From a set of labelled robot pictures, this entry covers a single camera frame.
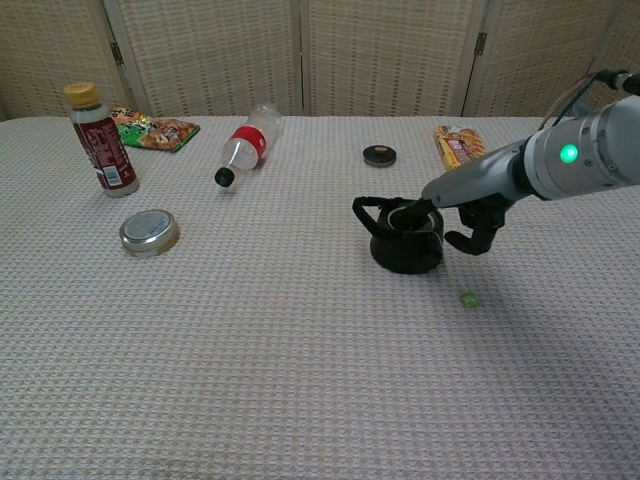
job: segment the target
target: small green object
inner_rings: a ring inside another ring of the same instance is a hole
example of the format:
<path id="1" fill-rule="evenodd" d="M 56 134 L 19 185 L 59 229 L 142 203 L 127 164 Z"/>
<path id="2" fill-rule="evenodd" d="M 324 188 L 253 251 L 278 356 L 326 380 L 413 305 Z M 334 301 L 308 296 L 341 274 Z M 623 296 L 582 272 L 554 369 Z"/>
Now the small green object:
<path id="1" fill-rule="evenodd" d="M 560 150 L 560 159 L 564 163 L 573 163 L 578 159 L 578 147 L 569 143 Z"/>
<path id="2" fill-rule="evenodd" d="M 460 295 L 460 301 L 464 308 L 476 308 L 478 306 L 478 296 L 471 290 Z"/>

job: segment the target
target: snack package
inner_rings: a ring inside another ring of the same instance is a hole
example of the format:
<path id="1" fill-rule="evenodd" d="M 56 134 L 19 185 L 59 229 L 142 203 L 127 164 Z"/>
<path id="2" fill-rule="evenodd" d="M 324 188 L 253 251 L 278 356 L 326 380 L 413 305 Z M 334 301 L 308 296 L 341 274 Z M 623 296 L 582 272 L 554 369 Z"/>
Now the snack package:
<path id="1" fill-rule="evenodd" d="M 447 171 L 487 153 L 482 137 L 472 128 L 436 125 L 435 140 Z"/>
<path id="2" fill-rule="evenodd" d="M 124 107 L 114 108 L 111 116 L 122 142 L 130 147 L 177 152 L 200 130 L 195 123 L 154 118 Z"/>

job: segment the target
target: brown bottle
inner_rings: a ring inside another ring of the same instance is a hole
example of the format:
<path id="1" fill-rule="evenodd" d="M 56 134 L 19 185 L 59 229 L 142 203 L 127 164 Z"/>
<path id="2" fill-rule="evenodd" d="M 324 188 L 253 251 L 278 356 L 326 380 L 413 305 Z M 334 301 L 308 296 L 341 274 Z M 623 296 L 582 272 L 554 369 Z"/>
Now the brown bottle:
<path id="1" fill-rule="evenodd" d="M 123 197 L 140 186 L 136 172 L 122 144 L 111 111 L 100 103 L 93 83 L 72 83 L 64 89 L 73 106 L 71 122 L 84 147 L 104 193 Z"/>

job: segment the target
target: plastic bottle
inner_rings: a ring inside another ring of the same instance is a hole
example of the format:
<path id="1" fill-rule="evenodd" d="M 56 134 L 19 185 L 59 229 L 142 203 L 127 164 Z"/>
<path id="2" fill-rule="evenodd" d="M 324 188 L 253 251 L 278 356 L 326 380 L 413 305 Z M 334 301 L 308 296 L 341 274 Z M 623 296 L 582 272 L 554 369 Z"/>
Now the plastic bottle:
<path id="1" fill-rule="evenodd" d="M 230 187 L 237 177 L 252 168 L 273 147 L 282 131 L 282 115 L 274 105 L 254 107 L 247 121 L 238 128 L 222 148 L 222 167 L 215 180 Z"/>
<path id="2" fill-rule="evenodd" d="M 67 85 L 64 93 L 73 106 L 71 122 L 84 147 L 104 193 L 123 197 L 140 186 L 136 172 L 122 144 L 111 111 L 100 103 L 93 83 Z"/>

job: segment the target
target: small black cap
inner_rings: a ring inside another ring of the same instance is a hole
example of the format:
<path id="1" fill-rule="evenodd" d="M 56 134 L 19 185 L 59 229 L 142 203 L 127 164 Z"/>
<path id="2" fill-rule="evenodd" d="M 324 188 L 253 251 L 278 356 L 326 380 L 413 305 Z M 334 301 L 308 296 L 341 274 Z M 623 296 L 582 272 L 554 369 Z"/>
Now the small black cap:
<path id="1" fill-rule="evenodd" d="M 216 183 L 221 187 L 228 187 L 233 183 L 236 176 L 230 168 L 222 167 L 216 172 L 216 176 L 214 178 Z"/>
<path id="2" fill-rule="evenodd" d="M 362 154 L 364 162 L 372 167 L 390 167 L 396 163 L 396 151 L 386 145 L 371 145 Z"/>

